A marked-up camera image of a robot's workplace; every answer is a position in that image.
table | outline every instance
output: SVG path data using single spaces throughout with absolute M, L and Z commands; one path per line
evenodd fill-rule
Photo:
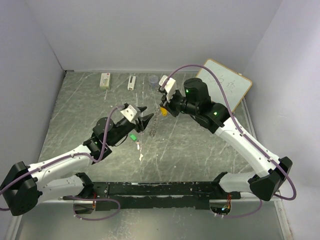
M 136 76 L 134 91 L 128 91 L 130 75 Z M 112 73 L 111 89 L 99 88 L 98 72 L 67 72 L 59 93 L 39 161 L 63 154 L 88 139 L 97 120 L 106 117 L 122 103 L 147 106 L 145 114 L 155 111 L 161 95 L 150 88 L 149 75 L 163 73 Z M 177 86 L 195 73 L 177 73 Z M 235 116 L 251 132 L 248 112 L 239 105 Z M 114 121 L 122 118 L 116 112 Z M 92 181 L 158 182 L 212 181 L 219 173 L 251 171 L 247 162 L 226 142 L 202 129 L 189 116 L 160 116 L 156 133 L 150 136 L 153 121 L 143 134 L 141 152 L 127 139 L 99 164 L 84 171 Z M 201 239 L 289 239 L 283 234 L 286 218 L 280 218 L 280 202 L 265 202 L 262 209 L 241 219 L 214 218 L 209 210 L 193 208 L 123 209 L 116 216 L 98 222 L 81 221 L 73 217 L 72 202 L 53 200 L 41 203 L 23 215 L 17 230 L 17 240 L 29 239 L 92 239 L 92 240 L 194 240 Z M 252 212 L 259 201 L 234 201 L 235 215 Z M 95 212 L 89 218 L 99 218 L 110 212 Z

gray wall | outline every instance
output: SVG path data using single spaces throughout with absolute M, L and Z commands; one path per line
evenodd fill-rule
M 320 1 L 284 0 L 244 74 L 257 138 L 293 160 L 297 198 L 285 201 L 296 240 L 319 239 Z M 288 184 L 282 193 L 292 196 Z
M 0 1 L 0 29 L 2 183 L 14 163 L 38 160 L 63 71 L 24 0 Z M 0 239 L 10 219 L 0 212 Z
M 66 70 L 243 72 L 281 0 L 26 0 Z

metal chain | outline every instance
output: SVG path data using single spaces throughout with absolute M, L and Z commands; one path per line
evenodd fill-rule
M 158 118 L 159 118 L 160 113 L 161 113 L 161 111 L 160 111 L 160 106 L 159 106 L 159 105 L 157 105 L 157 106 L 154 108 L 154 110 L 155 110 L 155 114 L 154 114 L 154 116 L 153 116 L 153 124 L 152 124 L 152 128 L 151 128 L 151 130 L 150 130 L 150 132 L 149 132 L 149 135 L 150 135 L 151 137 L 153 137 L 153 136 L 156 134 L 157 124 L 158 124 Z

green object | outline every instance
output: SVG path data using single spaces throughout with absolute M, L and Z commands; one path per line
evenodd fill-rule
M 137 140 L 138 140 L 138 138 L 137 138 L 134 134 L 132 134 L 132 133 L 130 133 L 130 138 L 131 138 L 133 141 L 137 141 Z

yellow object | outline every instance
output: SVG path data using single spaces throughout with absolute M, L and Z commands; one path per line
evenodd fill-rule
M 167 116 L 168 114 L 167 110 L 165 110 L 163 107 L 160 107 L 160 110 L 161 110 L 162 116 Z

